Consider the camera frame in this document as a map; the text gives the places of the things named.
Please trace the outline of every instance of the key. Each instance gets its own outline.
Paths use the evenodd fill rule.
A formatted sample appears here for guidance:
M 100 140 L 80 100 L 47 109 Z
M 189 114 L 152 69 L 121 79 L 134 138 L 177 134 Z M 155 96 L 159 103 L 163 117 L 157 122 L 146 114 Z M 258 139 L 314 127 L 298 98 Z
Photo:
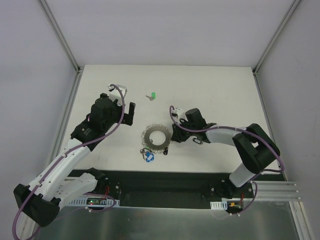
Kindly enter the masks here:
M 147 95 L 145 95 L 150 101 L 153 101 L 154 100 L 154 98 L 152 97 L 152 96 L 147 96 Z
M 145 150 L 144 150 L 144 149 L 141 149 L 141 150 L 140 150 L 140 153 L 142 154 L 143 160 L 145 160 Z

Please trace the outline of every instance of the wire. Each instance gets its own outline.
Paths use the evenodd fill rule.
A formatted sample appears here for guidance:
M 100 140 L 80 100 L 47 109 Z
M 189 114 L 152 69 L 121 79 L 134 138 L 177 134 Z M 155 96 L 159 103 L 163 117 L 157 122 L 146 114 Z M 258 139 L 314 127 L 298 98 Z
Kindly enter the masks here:
M 258 184 L 255 181 L 251 181 L 251 182 L 255 185 L 254 195 L 253 195 L 251 202 L 241 211 L 241 213 L 246 211 L 254 203 L 254 201 L 256 200 L 257 194 L 258 194 Z
M 111 196 L 107 196 L 107 198 L 109 198 L 109 199 L 113 200 L 113 202 L 112 202 L 112 205 L 111 205 L 111 206 L 104 207 L 104 208 L 103 208 L 103 209 L 101 209 L 101 210 L 91 209 L 91 211 L 92 211 L 93 213 L 103 213 L 103 212 L 108 211 L 109 209 L 113 208 L 113 207 L 117 204 L 117 201 L 116 201 L 113 197 L 111 197 Z
M 101 200 L 105 200 L 105 199 L 107 198 L 107 195 L 108 195 L 108 193 L 109 193 L 109 190 L 110 190 L 109 186 L 106 186 L 106 188 L 105 188 L 105 194 L 104 194 L 104 196 L 101 198 Z
M 241 205 L 243 204 L 243 200 L 244 200 L 244 198 L 245 198 L 245 195 L 244 195 L 244 193 L 243 193 L 243 192 L 241 192 L 241 201 L 240 201 Z
M 76 150 L 76 149 L 79 149 L 81 147 L 85 147 L 87 145 L 90 145 L 90 144 L 93 144 L 93 143 L 96 143 L 96 142 L 99 142 L 103 139 L 105 139 L 106 137 L 110 136 L 111 134 L 113 134 L 117 129 L 118 127 L 120 126 L 120 124 L 122 123 L 123 119 L 124 119 L 124 115 L 125 115 L 125 97 L 124 95 L 122 94 L 121 90 L 119 87 L 117 87 L 115 84 L 110 84 L 111 87 L 114 87 L 120 94 L 121 96 L 121 101 L 122 101 L 122 112 L 121 112 L 121 117 L 120 117 L 120 120 L 119 122 L 117 123 L 117 125 L 114 127 L 114 129 L 112 129 L 110 132 L 108 132 L 106 135 L 104 136 L 101 136 L 95 140 L 92 140 L 92 141 L 88 141 L 88 142 L 85 142 L 85 143 L 82 143 L 78 146 L 75 146 L 73 148 L 70 148 L 68 151 L 65 152 L 64 156 L 67 156 L 69 153 L 71 153 L 72 151 Z M 61 156 L 58 158 L 58 160 L 49 168 L 49 170 L 43 175 L 43 177 L 40 179 L 39 181 L 39 185 L 46 179 L 46 177 L 52 172 L 52 170 L 61 162 L 62 159 L 64 159 L 65 157 L 64 156 Z M 14 220 L 13 220 L 13 224 L 12 224 L 12 235 L 13 235 L 13 238 L 14 240 L 21 240 L 18 235 L 17 235 L 17 222 L 18 222 L 18 219 L 19 219 L 19 216 L 22 212 L 22 210 L 25 208 L 27 202 L 30 200 L 30 198 L 33 196 L 33 194 L 36 192 L 36 190 L 39 188 L 39 185 L 36 185 L 33 190 L 30 192 L 30 194 L 26 197 L 26 199 L 23 201 L 22 205 L 20 206 L 18 212 L 16 213 L 15 217 L 14 217 Z M 38 233 L 38 229 L 29 237 L 27 238 L 26 240 L 31 240 L 32 238 L 35 237 L 35 235 Z
M 245 133 L 247 135 L 250 135 L 254 138 L 256 138 L 257 140 L 259 140 L 260 142 L 262 142 L 269 150 L 270 152 L 275 156 L 275 158 L 278 160 L 279 164 L 280 164 L 280 170 L 273 170 L 273 169 L 264 169 L 262 170 L 262 172 L 274 172 L 274 173 L 283 173 L 285 171 L 285 164 L 284 162 L 281 160 L 281 158 L 278 156 L 278 154 L 275 152 L 275 150 L 260 136 L 250 132 L 250 131 L 247 131 L 247 130 L 244 130 L 244 129 L 241 129 L 241 128 L 236 128 L 236 127 L 233 127 L 233 126 L 213 126 L 213 127 L 210 127 L 210 128 L 206 128 L 206 129 L 201 129 L 201 130 L 191 130 L 191 129 L 188 129 L 188 128 L 185 128 L 183 126 L 181 126 L 180 124 L 178 124 L 174 117 L 172 116 L 172 110 L 174 110 L 175 107 L 174 106 L 170 106 L 170 109 L 169 109 L 169 112 L 170 112 L 170 118 L 171 120 L 173 121 L 173 123 L 175 125 L 177 125 L 179 128 L 181 128 L 182 130 L 185 130 L 187 132 L 191 132 L 191 133 L 203 133 L 203 132 L 207 132 L 209 130 L 215 130 L 215 129 L 229 129 L 229 130 L 234 130 L 234 131 L 237 131 L 237 132 L 241 132 L 241 133 Z M 251 178 L 251 180 L 255 179 L 260 173 L 256 174 L 253 178 Z

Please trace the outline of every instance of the white table surface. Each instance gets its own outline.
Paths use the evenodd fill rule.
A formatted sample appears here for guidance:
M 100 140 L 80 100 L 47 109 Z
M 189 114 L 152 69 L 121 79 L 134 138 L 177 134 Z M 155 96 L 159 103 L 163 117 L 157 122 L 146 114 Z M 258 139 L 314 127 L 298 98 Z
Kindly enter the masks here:
M 238 167 L 241 159 L 235 147 L 198 145 L 192 138 L 173 142 L 167 156 L 155 154 L 153 161 L 145 162 L 139 152 L 143 147 L 142 132 L 152 124 L 162 124 L 172 132 L 170 105 L 186 111 L 198 108 L 207 123 L 236 127 L 257 123 L 269 134 L 249 67 L 86 65 L 62 146 L 112 83 L 128 89 L 126 113 L 129 102 L 136 103 L 133 125 L 122 124 L 75 169 L 231 173 Z M 146 95 L 152 92 L 156 99 L 150 101 Z M 279 169 L 276 161 L 269 168 Z

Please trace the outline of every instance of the reflective metal surface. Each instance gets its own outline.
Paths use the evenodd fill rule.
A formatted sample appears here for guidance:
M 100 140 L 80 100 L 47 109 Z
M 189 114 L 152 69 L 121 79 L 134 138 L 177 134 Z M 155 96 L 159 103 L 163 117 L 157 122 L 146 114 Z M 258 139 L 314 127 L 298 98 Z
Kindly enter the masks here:
M 65 207 L 59 217 L 74 210 Z M 37 240 L 298 240 L 289 203 L 255 202 L 238 216 L 224 211 L 115 207 L 78 210 L 42 228 Z

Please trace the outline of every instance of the gray wall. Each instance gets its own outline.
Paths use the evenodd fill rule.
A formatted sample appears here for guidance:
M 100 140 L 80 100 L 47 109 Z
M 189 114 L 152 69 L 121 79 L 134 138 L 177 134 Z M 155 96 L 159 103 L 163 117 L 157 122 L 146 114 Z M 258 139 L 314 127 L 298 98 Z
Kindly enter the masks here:
M 258 72 L 288 179 L 299 183 L 316 239 L 320 239 L 319 13 L 319 0 L 302 1 Z
M 48 0 L 80 65 L 254 67 L 292 0 Z
M 38 1 L 0 1 L 0 238 L 13 239 L 13 190 L 48 163 L 75 71 Z

